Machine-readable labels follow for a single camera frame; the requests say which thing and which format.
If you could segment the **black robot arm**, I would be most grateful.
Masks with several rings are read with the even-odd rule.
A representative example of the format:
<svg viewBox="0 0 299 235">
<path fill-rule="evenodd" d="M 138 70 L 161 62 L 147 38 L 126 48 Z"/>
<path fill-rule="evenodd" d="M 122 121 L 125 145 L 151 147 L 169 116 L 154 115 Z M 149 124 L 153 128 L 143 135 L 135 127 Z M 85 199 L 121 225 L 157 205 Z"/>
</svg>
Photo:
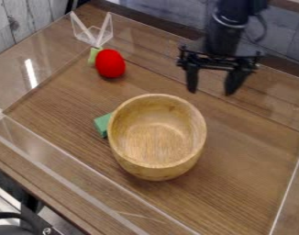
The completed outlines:
<svg viewBox="0 0 299 235">
<path fill-rule="evenodd" d="M 264 50 L 257 43 L 268 34 L 262 11 L 269 0 L 218 0 L 204 38 L 179 47 L 177 65 L 186 71 L 187 90 L 195 94 L 202 69 L 228 72 L 225 95 L 234 95 L 249 76 L 260 69 Z M 258 18 L 264 33 L 250 43 L 242 41 L 249 19 Z"/>
</svg>

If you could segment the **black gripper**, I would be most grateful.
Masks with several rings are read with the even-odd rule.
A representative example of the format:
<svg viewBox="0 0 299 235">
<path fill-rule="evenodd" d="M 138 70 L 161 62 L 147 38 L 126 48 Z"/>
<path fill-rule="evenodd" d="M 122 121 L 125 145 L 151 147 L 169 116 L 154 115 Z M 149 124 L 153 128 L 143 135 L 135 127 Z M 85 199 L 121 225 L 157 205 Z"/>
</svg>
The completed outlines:
<svg viewBox="0 0 299 235">
<path fill-rule="evenodd" d="M 179 47 L 177 65 L 187 72 L 187 90 L 195 94 L 200 83 L 200 70 L 228 71 L 225 94 L 234 95 L 248 77 L 260 69 L 265 52 L 245 46 L 234 55 L 216 55 L 206 50 L 194 50 L 189 45 Z"/>
</svg>

